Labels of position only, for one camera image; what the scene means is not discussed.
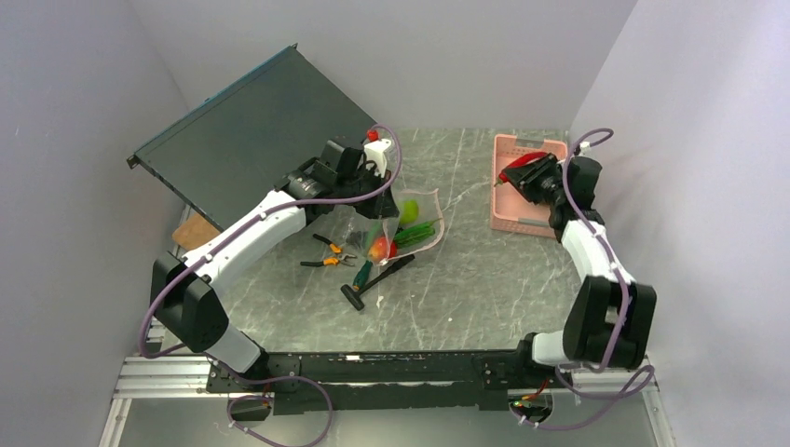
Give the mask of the red chili pepper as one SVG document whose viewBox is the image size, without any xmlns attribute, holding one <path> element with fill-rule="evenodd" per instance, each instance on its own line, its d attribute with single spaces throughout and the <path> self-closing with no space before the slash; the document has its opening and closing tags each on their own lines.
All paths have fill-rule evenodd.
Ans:
<svg viewBox="0 0 790 447">
<path fill-rule="evenodd" d="M 508 178 L 505 175 L 505 169 L 520 168 L 546 155 L 547 155 L 546 152 L 533 152 L 516 158 L 514 161 L 512 161 L 509 165 L 507 165 L 503 170 L 499 172 L 499 174 L 497 175 L 495 185 L 500 185 L 508 182 Z"/>
</svg>

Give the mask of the green lime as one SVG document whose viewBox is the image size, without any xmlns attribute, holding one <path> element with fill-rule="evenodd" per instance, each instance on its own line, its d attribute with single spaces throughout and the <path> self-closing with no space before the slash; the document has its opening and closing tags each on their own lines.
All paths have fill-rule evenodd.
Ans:
<svg viewBox="0 0 790 447">
<path fill-rule="evenodd" d="M 405 227 L 410 224 L 414 224 L 420 213 L 419 204 L 414 199 L 404 200 L 399 205 L 400 211 L 400 219 L 399 219 L 399 226 Z"/>
</svg>

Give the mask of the clear zip top bag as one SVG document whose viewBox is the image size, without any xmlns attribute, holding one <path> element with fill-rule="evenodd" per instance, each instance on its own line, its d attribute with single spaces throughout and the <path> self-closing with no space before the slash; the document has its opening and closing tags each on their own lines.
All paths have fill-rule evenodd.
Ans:
<svg viewBox="0 0 790 447">
<path fill-rule="evenodd" d="M 386 265 L 386 264 L 389 264 L 389 263 L 391 263 L 391 262 L 393 262 L 395 260 L 398 260 L 399 258 L 407 256 L 409 254 L 416 254 L 416 253 L 421 252 L 421 251 L 429 250 L 429 249 L 433 248 L 435 245 L 437 245 L 441 241 L 441 239 L 443 237 L 443 234 L 444 234 L 445 223 L 444 223 L 444 219 L 443 219 L 443 212 L 441 210 L 441 204 L 440 204 L 439 190 L 438 189 L 433 189 L 433 190 L 414 190 L 414 189 L 396 188 L 393 191 L 393 197 L 394 197 L 394 199 L 396 201 L 396 204 L 398 205 L 398 208 L 399 208 L 399 205 L 404 200 L 414 199 L 414 200 L 416 200 L 418 202 L 419 208 L 420 208 L 420 213 L 419 213 L 419 217 L 418 217 L 418 219 L 417 219 L 417 221 L 415 223 L 407 225 L 405 227 L 399 226 L 400 214 L 399 214 L 398 217 L 394 217 L 394 218 L 386 218 L 386 219 L 374 220 L 374 219 L 364 218 L 364 217 L 360 216 L 359 214 L 354 213 L 352 215 L 352 217 L 349 219 L 348 228 L 347 228 L 346 233 L 344 234 L 344 241 L 346 242 L 346 237 L 351 231 L 364 231 L 364 232 L 366 232 L 375 221 L 383 221 L 384 222 L 383 223 L 384 235 L 382 237 L 386 237 L 387 239 L 389 239 L 391 241 L 392 241 L 393 237 L 397 233 L 402 231 L 403 229 L 409 228 L 409 227 L 414 226 L 416 224 L 423 223 L 425 221 L 434 220 L 434 219 L 441 219 L 442 221 L 436 225 L 436 228 L 438 230 L 438 234 L 437 234 L 437 236 L 436 236 L 436 238 L 434 239 L 433 242 L 431 242 L 431 243 L 429 243 L 427 245 L 424 245 L 424 246 L 416 246 L 416 247 L 411 247 L 411 248 L 407 248 L 407 249 L 398 249 L 398 252 L 397 252 L 396 256 L 394 256 L 392 258 L 389 258 L 386 261 L 381 262 L 381 263 L 374 263 L 373 262 L 376 265 Z M 347 244 L 347 246 L 349 248 L 351 248 L 353 251 L 355 251 L 356 254 L 360 255 L 361 257 L 365 258 L 366 260 L 369 260 L 369 258 L 368 258 L 368 251 L 364 251 L 362 249 L 362 247 L 361 248 L 356 248 L 356 247 L 352 247 L 350 244 Z"/>
</svg>

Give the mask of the green cucumber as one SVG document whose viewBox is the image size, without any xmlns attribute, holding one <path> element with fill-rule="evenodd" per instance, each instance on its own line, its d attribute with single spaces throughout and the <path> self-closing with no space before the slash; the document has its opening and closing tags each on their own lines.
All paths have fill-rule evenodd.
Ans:
<svg viewBox="0 0 790 447">
<path fill-rule="evenodd" d="M 434 241 L 438 234 L 436 225 L 441 219 L 434 219 L 416 224 L 397 233 L 392 242 L 398 249 L 424 246 Z"/>
</svg>

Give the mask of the red tomato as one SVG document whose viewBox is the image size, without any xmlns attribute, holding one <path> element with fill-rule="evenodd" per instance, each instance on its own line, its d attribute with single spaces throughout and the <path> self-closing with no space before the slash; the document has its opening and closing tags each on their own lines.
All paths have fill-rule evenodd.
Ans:
<svg viewBox="0 0 790 447">
<path fill-rule="evenodd" d="M 368 250 L 368 258 L 374 263 L 381 263 L 397 255 L 398 248 L 394 241 L 386 237 L 378 237 Z"/>
</svg>

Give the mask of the green chili pepper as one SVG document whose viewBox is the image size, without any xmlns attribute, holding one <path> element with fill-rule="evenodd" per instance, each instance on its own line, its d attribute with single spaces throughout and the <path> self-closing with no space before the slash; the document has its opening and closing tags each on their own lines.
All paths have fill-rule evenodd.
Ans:
<svg viewBox="0 0 790 447">
<path fill-rule="evenodd" d="M 375 221 L 362 237 L 362 249 L 368 251 L 375 241 L 384 235 L 383 221 Z"/>
</svg>

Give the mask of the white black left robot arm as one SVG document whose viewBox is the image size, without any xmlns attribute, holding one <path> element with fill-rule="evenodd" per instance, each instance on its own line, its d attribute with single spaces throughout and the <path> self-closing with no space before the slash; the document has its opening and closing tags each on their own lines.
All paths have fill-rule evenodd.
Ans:
<svg viewBox="0 0 790 447">
<path fill-rule="evenodd" d="M 365 144 L 328 140 L 319 156 L 281 177 L 219 236 L 181 257 L 160 256 L 145 318 L 157 319 L 183 347 L 223 363 L 243 390 L 260 388 L 271 375 L 269 355 L 230 322 L 222 294 L 282 240 L 337 205 L 368 219 L 396 216 L 390 187 L 401 165 L 402 150 L 393 137 Z"/>
</svg>

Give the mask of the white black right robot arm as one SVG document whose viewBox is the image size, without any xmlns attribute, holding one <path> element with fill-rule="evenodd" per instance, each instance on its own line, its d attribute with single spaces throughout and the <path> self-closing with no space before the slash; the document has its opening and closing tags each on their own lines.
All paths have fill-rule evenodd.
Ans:
<svg viewBox="0 0 790 447">
<path fill-rule="evenodd" d="M 593 208 L 601 171 L 586 156 L 562 163 L 547 154 L 511 163 L 497 176 L 526 201 L 549 207 L 549 226 L 581 280 L 563 329 L 532 335 L 530 351 L 514 360 L 514 376 L 524 386 L 538 385 L 550 366 L 633 370 L 643 361 L 657 294 L 627 272 L 608 242 L 604 220 Z"/>
</svg>

